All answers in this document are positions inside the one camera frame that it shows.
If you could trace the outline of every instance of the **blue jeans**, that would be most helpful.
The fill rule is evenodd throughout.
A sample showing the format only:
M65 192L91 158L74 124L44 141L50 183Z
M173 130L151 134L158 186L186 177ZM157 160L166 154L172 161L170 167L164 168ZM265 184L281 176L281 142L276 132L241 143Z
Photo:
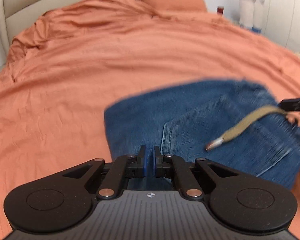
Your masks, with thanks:
M181 85L128 98L106 109L106 136L113 159L137 154L146 145L148 175L152 149L158 145L162 154L178 155L187 162L205 157L290 189L300 169L300 128L283 115L265 116L232 141L211 151L204 149L264 105L277 103L259 84L209 80ZM148 187L149 183L157 184L151 179L141 184Z

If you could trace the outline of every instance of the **metal screw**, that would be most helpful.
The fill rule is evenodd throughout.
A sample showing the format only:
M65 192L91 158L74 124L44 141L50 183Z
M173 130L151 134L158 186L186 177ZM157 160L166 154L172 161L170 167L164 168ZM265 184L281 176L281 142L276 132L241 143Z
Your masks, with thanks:
M103 188L99 190L99 195L103 197L111 197L114 194L114 190L110 188Z
M202 195L202 191L196 188L188 189L186 193L190 197L200 197Z

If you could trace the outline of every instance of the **crosshair logo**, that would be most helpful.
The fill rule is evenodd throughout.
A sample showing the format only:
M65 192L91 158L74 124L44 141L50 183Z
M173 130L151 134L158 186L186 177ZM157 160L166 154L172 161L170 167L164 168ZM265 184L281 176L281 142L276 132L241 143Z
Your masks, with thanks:
M154 194L153 192L151 192L151 193L148 193L146 196L149 197L149 198L153 198L153 197L156 196L156 194Z

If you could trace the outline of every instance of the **orange bedsheet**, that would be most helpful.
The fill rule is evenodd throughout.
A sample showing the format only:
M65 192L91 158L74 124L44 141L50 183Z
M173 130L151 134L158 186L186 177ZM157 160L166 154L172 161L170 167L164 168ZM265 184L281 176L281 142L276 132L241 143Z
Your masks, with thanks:
M204 78L246 78L300 96L300 59L215 14L86 0L47 12L13 40L0 74L0 239L13 188L95 157L111 161L103 111L115 101ZM298 213L290 227L300 238Z

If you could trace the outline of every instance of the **white cylindrical object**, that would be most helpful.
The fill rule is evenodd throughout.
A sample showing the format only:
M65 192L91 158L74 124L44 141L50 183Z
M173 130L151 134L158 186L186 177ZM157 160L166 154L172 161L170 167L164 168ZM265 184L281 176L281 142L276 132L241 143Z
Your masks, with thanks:
M246 29L253 27L253 12L255 0L240 0L240 25Z
M256 0L254 3L253 28L258 32L261 32L262 29L264 3L265 0Z

